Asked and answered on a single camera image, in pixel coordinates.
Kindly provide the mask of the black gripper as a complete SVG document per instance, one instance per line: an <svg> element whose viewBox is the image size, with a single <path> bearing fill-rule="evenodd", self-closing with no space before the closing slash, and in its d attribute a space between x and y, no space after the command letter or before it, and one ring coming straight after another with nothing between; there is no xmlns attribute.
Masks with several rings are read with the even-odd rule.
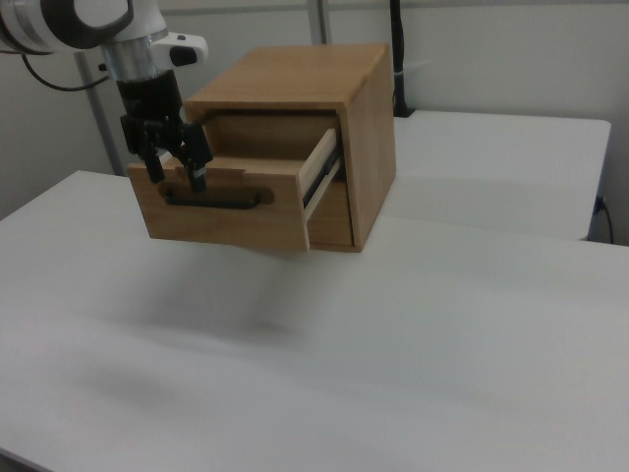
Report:
<svg viewBox="0 0 629 472"><path fill-rule="evenodd" d="M191 189L195 193L203 191L206 188L206 165L212 161L213 155L202 124L183 123L180 117L183 103L175 73L170 70L154 78L117 81L116 84L126 111L121 124L129 153L140 154L141 123L162 124L164 131L157 135L154 145L180 158ZM143 162L152 183L164 179L161 161L153 145L143 149Z"/></svg>

